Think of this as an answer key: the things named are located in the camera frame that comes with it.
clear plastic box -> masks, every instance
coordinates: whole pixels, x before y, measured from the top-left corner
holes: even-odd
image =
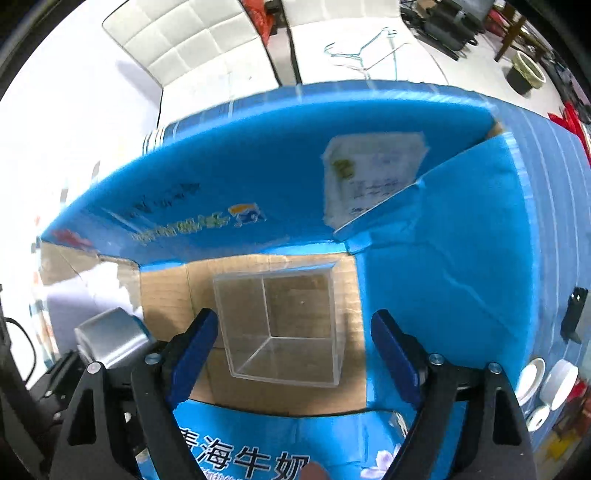
[[[346,318],[335,265],[214,278],[233,377],[311,387],[339,384]]]

blue gripper pad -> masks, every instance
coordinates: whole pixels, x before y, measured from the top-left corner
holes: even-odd
[[[421,387],[427,379],[425,350],[415,337],[402,332],[387,310],[378,310],[372,316],[371,338],[400,398],[418,410],[423,402]]]
[[[175,335],[162,353],[164,395],[172,410],[189,399],[217,337],[217,315],[202,309],[186,332]]]

white floor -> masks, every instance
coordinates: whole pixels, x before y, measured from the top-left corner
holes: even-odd
[[[68,190],[68,204],[89,187],[97,165],[100,179],[138,156],[144,135],[157,124],[159,85],[101,27],[122,1],[82,3],[43,41],[0,101],[2,304],[5,314],[29,331],[31,243],[59,213],[62,191]],[[458,62],[425,48],[451,85],[541,115],[560,113],[560,98],[550,83],[525,98],[511,89],[504,79],[509,61],[493,61],[497,47],[492,41],[470,47]],[[283,83],[293,85],[285,30],[271,37],[269,50]],[[26,370],[28,347],[17,343],[13,351]]]

black cable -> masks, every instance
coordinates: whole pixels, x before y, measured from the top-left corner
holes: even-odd
[[[18,323],[16,320],[11,319],[11,318],[7,318],[4,317],[4,320],[6,320],[6,323],[12,323],[13,325],[16,325],[16,327],[25,334],[25,337],[27,337],[27,340],[29,340],[29,344],[31,345],[31,349],[33,349],[33,367],[31,368],[31,371],[29,372],[29,374],[27,375],[27,379],[25,380],[25,384],[29,382],[29,380],[31,379],[31,377],[33,376],[33,372],[35,371],[35,367],[37,366],[37,352],[35,351],[35,345],[33,345],[33,342],[31,341],[31,337],[29,337],[28,333],[25,331],[25,329],[22,327],[22,325],[20,323]]]

white chair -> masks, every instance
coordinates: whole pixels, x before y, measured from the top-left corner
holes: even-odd
[[[103,27],[162,86],[160,126],[279,86],[239,0],[129,0]]]
[[[282,0],[302,83],[408,80],[448,85],[400,17],[399,0]]]

